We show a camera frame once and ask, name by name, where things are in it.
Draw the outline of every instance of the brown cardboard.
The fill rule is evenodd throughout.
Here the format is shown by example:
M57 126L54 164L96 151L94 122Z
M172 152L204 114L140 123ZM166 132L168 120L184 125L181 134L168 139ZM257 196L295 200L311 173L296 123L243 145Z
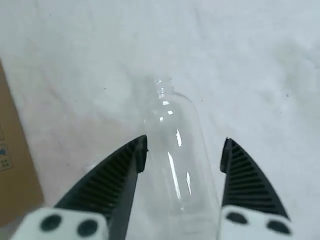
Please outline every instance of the brown cardboard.
M0 227L44 202L0 61Z

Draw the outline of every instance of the printed label on box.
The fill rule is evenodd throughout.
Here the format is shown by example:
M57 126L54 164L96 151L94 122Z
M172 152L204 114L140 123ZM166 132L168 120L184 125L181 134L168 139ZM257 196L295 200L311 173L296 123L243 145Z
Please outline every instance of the printed label on box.
M6 145L0 145L0 171L12 168L12 162Z
M1 125L0 125L0 140L3 140L3 139L4 139L4 134L2 132Z

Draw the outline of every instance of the bottle neck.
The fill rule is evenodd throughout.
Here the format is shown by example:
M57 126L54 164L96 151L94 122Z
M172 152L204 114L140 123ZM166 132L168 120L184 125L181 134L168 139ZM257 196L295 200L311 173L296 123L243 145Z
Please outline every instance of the bottle neck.
M150 112L155 108L166 105L173 94L171 78L148 78L143 81L138 97L139 107L143 112Z

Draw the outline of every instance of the black circular hole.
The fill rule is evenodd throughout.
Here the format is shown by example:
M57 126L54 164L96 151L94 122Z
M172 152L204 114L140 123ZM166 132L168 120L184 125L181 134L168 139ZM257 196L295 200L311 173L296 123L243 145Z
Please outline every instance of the black circular hole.
M85 220L82 223L80 223L80 225L78 226L78 234L81 237L89 237L93 234L95 234L95 232L98 229L98 223L95 220Z
M40 228L44 232L50 232L57 229L62 221L61 216L53 214L42 220Z
M242 214L237 213L237 212L230 212L226 216L226 219L229 219L230 221L237 223L237 224L247 224L248 223L245 216L243 216Z
M266 227L270 230L276 231L278 233L290 235L291 231L290 229L282 222L277 221L277 220L271 220L268 222Z

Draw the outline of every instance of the bottle body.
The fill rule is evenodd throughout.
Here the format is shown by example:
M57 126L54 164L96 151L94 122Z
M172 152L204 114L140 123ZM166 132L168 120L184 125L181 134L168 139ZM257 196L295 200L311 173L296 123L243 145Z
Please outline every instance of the bottle body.
M149 152L133 202L133 211L139 209L133 215L140 216L130 218L144 233L134 236L213 239L220 208L197 111L168 80L148 84L140 114Z

